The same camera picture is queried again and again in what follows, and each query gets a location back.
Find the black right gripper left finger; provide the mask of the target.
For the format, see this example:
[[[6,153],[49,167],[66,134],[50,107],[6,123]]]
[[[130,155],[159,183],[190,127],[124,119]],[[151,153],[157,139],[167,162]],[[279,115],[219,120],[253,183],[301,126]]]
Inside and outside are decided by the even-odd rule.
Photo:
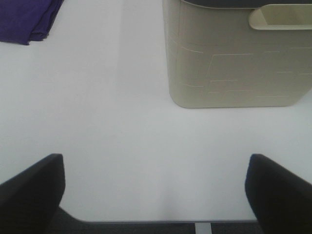
[[[51,224],[65,191],[63,155],[50,154],[0,185],[2,234],[83,234],[81,221],[69,217],[59,230]]]

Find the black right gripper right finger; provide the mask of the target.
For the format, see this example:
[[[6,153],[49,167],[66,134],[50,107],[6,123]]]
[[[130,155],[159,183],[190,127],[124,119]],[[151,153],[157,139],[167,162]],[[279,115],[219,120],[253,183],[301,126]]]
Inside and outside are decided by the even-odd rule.
[[[263,233],[312,232],[312,185],[270,158],[250,157],[245,193]]]

